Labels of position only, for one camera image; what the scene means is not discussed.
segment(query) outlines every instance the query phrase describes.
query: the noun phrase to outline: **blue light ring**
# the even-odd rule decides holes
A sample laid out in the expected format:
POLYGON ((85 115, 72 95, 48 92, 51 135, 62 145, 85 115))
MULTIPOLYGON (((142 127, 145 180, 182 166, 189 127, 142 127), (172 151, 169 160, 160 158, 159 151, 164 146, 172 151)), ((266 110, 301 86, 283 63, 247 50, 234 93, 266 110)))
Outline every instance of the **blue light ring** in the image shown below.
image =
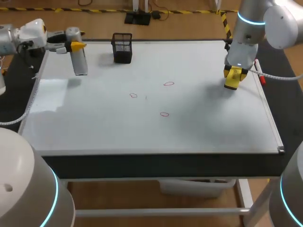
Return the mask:
POLYGON ((54 171, 51 169, 52 173, 53 173, 53 176, 55 177, 55 181, 56 181, 56 195, 55 195, 55 199, 53 201, 53 205, 52 205, 52 208, 51 210, 49 211, 46 219, 44 220, 44 222, 40 225, 40 227, 44 227, 46 225, 46 223, 48 222, 49 218, 51 217, 51 215, 53 214, 53 210, 55 209, 55 206, 56 206, 56 203, 57 203, 57 200, 58 200, 58 191, 59 191, 59 185, 58 185, 58 179, 57 179, 57 176, 56 174, 54 173, 54 171))
POLYGON ((250 21, 250 20, 247 20, 245 18, 243 18, 240 13, 238 12, 238 16, 241 20, 243 20, 244 22, 248 23, 248 24, 251 24, 251 25, 265 25, 265 22, 254 22, 254 21, 250 21))
POLYGON ((303 225, 301 224, 301 222, 293 215, 293 213, 291 212, 291 210, 289 209, 285 199, 284 199, 284 195, 283 195, 283 191, 282 191, 282 177, 281 177, 281 181, 280 181, 280 191, 281 191, 281 197, 282 197, 282 201, 284 203, 284 206, 286 208, 286 210, 288 211, 288 213, 290 214, 290 216, 293 218, 293 220, 295 220, 295 222, 300 226, 303 227, 303 225))

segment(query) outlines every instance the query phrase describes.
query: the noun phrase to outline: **whiteboard surface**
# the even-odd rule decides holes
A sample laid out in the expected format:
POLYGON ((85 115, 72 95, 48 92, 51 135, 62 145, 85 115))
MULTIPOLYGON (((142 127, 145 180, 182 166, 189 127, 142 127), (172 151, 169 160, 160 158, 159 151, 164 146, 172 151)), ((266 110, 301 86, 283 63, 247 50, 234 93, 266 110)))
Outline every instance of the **whiteboard surface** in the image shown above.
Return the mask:
POLYGON ((74 75, 69 54, 45 55, 20 131, 40 155, 278 153, 282 146, 258 76, 249 73, 236 91, 223 87, 223 41, 133 43, 131 64, 113 63, 110 43, 89 43, 85 52, 88 76, 74 75))

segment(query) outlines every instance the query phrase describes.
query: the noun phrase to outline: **black cable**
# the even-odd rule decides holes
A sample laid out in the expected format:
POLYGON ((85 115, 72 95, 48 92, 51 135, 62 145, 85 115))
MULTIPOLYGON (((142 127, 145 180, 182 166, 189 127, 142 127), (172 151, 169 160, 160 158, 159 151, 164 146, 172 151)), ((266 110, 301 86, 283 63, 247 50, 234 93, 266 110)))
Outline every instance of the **black cable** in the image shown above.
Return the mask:
POLYGON ((18 56, 22 59, 22 61, 26 64, 26 66, 28 66, 30 69, 32 69, 33 72, 36 74, 36 73, 38 73, 38 71, 35 70, 35 68, 31 64, 29 64, 27 62, 27 58, 26 58, 26 52, 25 52, 25 50, 27 50, 28 47, 31 46, 31 45, 32 45, 32 43, 22 42, 22 43, 18 44, 16 50, 17 50, 18 56), (22 49, 24 50, 24 56, 22 56, 21 53, 20 53, 20 46, 22 46, 22 49))
POLYGON ((93 0, 90 0, 90 2, 88 4, 80 4, 80 0, 78 0, 78 6, 89 6, 91 3, 93 3, 93 0))
POLYGON ((165 21, 165 20, 167 20, 168 18, 169 18, 169 9, 168 8, 166 8, 165 6, 158 6, 156 3, 155 3, 155 0, 152 0, 152 2, 155 4, 155 6, 156 7, 158 7, 158 8, 163 8, 163 9, 166 9, 167 10, 167 17, 164 19, 164 20, 160 20, 160 21, 165 21))
POLYGON ((148 1, 148 5, 151 7, 151 10, 149 11, 149 13, 152 12, 152 5, 150 4, 150 1, 148 1))

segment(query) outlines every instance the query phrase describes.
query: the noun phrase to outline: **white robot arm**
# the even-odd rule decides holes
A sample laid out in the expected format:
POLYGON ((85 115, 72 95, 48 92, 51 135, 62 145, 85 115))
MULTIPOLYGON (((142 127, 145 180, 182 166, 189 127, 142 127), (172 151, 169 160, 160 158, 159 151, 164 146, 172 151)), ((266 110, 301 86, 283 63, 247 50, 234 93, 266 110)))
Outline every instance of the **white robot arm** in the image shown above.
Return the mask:
POLYGON ((292 0, 243 0, 234 37, 225 58, 225 72, 242 70, 238 81, 227 77, 226 87, 236 89, 251 69, 258 43, 266 36, 269 44, 284 49, 303 42, 303 7, 292 0))
MULTIPOLYGON (((0 56, 19 54, 24 51, 45 48, 57 53, 71 53, 71 61, 76 75, 87 75, 81 31, 69 27, 66 31, 48 33, 42 19, 33 20, 21 28, 13 25, 0 26, 0 56)), ((3 76, 0 73, 0 95, 6 90, 3 76)))

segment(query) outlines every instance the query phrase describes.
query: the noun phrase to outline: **red circle marking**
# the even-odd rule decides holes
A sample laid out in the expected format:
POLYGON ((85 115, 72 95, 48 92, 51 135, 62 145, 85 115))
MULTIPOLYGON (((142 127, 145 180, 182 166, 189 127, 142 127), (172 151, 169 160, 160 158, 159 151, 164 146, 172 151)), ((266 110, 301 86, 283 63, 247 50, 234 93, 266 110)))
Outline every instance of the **red circle marking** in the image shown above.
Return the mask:
POLYGON ((130 95, 132 98, 137 98, 137 97, 138 97, 138 95, 135 94, 135 93, 129 93, 129 95, 130 95))
POLYGON ((160 115, 161 115, 162 117, 168 117, 168 116, 169 116, 169 113, 161 112, 160 115))
POLYGON ((165 84, 163 84, 164 86, 171 86, 171 85, 174 85, 175 83, 174 82, 166 82, 165 84))

